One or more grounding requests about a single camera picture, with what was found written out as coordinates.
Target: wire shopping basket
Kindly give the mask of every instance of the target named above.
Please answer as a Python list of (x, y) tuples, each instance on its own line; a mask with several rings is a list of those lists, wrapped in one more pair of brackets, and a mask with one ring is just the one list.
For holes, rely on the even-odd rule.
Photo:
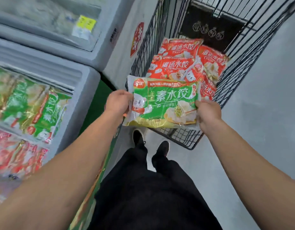
[[(144, 77), (167, 38), (203, 38), (231, 58), (214, 101), (223, 108), (279, 27), (295, 12), (295, 0), (159, 0), (131, 75)], [(151, 129), (192, 150), (203, 133)]]

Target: concrete floor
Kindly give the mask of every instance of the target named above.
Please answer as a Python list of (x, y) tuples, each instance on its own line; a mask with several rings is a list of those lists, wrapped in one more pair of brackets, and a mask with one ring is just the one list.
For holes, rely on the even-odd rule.
[[(223, 119), (273, 165), (295, 179), (295, 14), (272, 39), (222, 110)], [(123, 127), (107, 173), (132, 147)], [(146, 129), (151, 157), (164, 138)], [(189, 174), (224, 230), (259, 229), (227, 178), (207, 137), (193, 151), (171, 143), (169, 159)]]

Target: person's left hand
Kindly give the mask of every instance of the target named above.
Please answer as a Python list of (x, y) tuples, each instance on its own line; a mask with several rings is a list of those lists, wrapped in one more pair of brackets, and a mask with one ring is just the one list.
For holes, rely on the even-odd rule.
[(105, 105), (105, 113), (113, 113), (117, 117), (123, 117), (128, 112), (128, 103), (133, 100), (134, 95), (126, 90), (117, 90), (112, 92)]

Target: forearm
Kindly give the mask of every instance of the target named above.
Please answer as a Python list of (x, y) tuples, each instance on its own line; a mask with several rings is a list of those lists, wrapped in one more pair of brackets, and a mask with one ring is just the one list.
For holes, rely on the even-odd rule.
[(91, 188), (120, 124), (105, 113), (0, 206), (0, 229), (66, 229)]
[(295, 229), (295, 181), (259, 155), (222, 120), (209, 127), (207, 137), (261, 229)]

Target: sneaker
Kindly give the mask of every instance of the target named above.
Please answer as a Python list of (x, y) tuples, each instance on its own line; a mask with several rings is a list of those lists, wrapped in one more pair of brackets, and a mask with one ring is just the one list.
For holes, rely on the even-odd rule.
[(145, 141), (143, 139), (143, 133), (140, 129), (136, 128), (133, 133), (132, 133), (132, 140), (134, 141), (134, 145), (135, 147), (139, 144), (139, 143), (144, 143)]
[(156, 151), (157, 156), (165, 156), (167, 157), (170, 150), (170, 143), (168, 141), (163, 141)]

